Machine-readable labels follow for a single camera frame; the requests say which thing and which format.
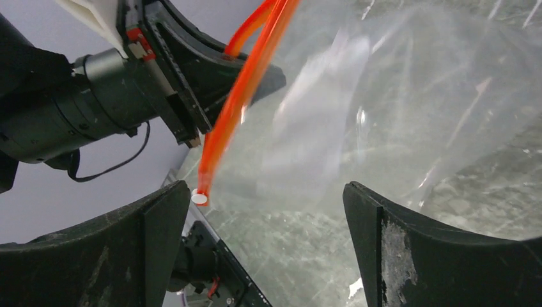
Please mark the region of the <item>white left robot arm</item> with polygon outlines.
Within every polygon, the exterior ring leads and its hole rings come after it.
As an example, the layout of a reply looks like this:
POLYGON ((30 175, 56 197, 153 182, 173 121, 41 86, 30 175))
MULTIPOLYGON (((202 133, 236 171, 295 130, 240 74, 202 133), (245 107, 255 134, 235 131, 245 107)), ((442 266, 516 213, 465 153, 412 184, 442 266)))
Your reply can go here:
POLYGON ((246 20, 230 43, 200 31, 170 1, 60 1, 111 43, 74 62, 35 47, 1 19, 1 191, 20 163, 77 176, 81 147, 113 134, 135 136, 162 119, 195 147, 214 123, 258 28, 246 20))

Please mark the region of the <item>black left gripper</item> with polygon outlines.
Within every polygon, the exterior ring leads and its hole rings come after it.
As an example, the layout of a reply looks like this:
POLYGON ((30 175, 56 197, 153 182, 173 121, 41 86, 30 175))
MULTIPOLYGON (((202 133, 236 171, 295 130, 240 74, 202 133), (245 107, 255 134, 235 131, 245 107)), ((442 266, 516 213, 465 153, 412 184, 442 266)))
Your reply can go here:
POLYGON ((128 58, 144 64, 148 84, 162 95, 152 106, 179 144, 201 144, 217 119, 246 54, 200 31, 170 1, 119 1, 116 27, 128 58))

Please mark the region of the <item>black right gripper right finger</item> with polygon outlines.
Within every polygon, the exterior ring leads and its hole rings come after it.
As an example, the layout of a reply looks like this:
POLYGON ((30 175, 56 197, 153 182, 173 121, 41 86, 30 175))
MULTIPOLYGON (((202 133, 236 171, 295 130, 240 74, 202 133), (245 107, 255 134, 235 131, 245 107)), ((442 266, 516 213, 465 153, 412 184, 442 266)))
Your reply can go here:
POLYGON ((541 239, 462 230, 358 182, 343 190, 369 306, 540 306, 541 239))

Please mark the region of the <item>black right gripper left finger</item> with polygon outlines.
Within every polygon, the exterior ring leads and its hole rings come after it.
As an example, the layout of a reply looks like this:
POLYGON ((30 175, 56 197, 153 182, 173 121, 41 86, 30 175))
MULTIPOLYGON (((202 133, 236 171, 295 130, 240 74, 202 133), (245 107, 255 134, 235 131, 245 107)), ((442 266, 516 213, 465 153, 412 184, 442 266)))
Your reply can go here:
POLYGON ((161 306, 190 203, 183 181, 25 244, 1 245, 2 306, 161 306))

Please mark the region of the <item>clear zip top bag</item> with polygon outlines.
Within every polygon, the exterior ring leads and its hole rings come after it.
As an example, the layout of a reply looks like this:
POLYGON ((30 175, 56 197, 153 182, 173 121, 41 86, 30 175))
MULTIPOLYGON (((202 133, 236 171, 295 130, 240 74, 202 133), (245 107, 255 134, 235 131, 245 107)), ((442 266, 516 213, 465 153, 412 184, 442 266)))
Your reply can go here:
POLYGON ((540 1, 302 1, 205 217, 272 306, 369 306, 343 190, 541 239, 540 1))

